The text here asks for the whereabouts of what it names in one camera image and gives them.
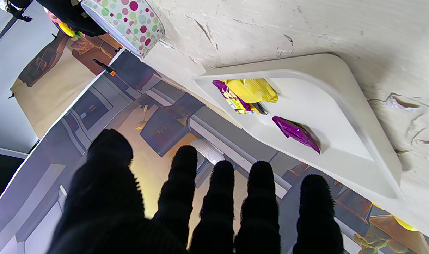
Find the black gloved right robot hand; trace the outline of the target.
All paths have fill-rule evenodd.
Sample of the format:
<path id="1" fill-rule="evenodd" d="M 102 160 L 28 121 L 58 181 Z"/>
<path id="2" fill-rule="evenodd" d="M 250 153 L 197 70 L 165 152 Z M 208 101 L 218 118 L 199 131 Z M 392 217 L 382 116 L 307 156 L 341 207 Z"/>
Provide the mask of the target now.
<path id="1" fill-rule="evenodd" d="M 37 2 L 69 27 L 81 31 L 86 36 L 95 37 L 106 34 L 105 30 L 84 11 L 77 0 L 75 5 L 72 4 L 72 0 L 37 0 Z"/>

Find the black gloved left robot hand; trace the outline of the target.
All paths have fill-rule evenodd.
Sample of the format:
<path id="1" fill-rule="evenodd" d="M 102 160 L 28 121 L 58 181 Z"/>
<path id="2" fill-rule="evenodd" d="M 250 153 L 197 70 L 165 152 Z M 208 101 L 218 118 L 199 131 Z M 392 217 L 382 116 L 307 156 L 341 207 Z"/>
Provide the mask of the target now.
<path id="1" fill-rule="evenodd" d="M 250 169 L 235 233 L 235 171 L 229 161 L 219 161 L 200 221 L 190 235 L 196 148 L 182 146 L 174 155 L 152 218 L 145 216 L 139 183 L 130 170 L 133 150 L 122 134 L 102 130 L 86 154 L 72 177 L 49 254 L 281 253 L 279 207 L 269 162 L 258 161 Z"/>

